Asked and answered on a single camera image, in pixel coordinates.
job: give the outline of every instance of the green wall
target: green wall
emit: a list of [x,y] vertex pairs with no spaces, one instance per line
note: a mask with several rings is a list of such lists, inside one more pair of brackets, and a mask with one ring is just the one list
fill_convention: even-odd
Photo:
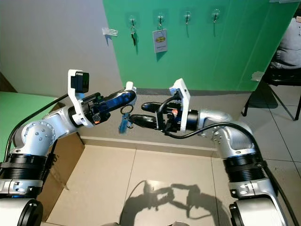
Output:
[[[123,84],[166,89],[184,78],[189,89],[255,90],[298,3],[269,0],[103,0]],[[214,25],[212,13],[220,10]],[[191,12],[186,26],[185,11]],[[168,51],[154,53],[152,31],[164,15]],[[131,38],[136,21],[138,44]]]

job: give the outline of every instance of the black chair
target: black chair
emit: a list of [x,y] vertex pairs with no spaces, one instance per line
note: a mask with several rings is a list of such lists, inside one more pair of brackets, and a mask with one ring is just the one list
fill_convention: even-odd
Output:
[[[285,70],[285,69],[267,69],[263,76],[263,81],[265,81],[269,85],[274,86],[301,86],[301,68],[299,69],[291,69],[291,70]],[[241,114],[245,117],[248,111],[250,103],[250,98],[248,99],[245,110]],[[299,98],[299,103],[297,107],[296,116],[294,118],[294,121],[297,121],[299,119],[301,109],[301,95]]]

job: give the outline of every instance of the wall baseboard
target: wall baseboard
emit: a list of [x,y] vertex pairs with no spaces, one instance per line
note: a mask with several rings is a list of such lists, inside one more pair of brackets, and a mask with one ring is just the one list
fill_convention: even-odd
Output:
[[114,139],[106,137],[80,137],[86,145],[109,146],[119,148],[141,149],[155,152],[188,154],[204,157],[218,158],[216,149],[189,145],[174,145],[166,143],[155,143],[147,141]]

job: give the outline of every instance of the tile floor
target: tile floor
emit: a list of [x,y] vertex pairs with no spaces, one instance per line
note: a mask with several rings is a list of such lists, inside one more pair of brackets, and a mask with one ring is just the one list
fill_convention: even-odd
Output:
[[[301,89],[288,88],[273,89],[294,115]],[[253,130],[301,223],[301,119],[292,121],[263,85],[251,105],[256,107],[240,120]],[[87,145],[67,183],[69,190],[63,190],[42,225],[101,226],[119,222],[124,207],[121,222],[126,226],[167,226],[175,220],[190,226],[228,226],[228,206],[235,199],[227,183],[217,158]],[[188,194],[195,205],[190,211],[184,209]]]

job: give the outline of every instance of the keychain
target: keychain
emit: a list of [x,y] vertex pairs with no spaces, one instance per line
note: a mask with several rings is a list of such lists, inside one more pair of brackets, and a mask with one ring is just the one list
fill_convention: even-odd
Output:
[[[128,112],[123,112],[124,108],[130,106],[131,110]],[[121,123],[119,125],[119,134],[125,134],[127,131],[127,128],[131,129],[133,128],[133,125],[131,121],[129,121],[131,112],[133,111],[134,107],[132,105],[126,105],[121,108],[120,113],[122,114]]]

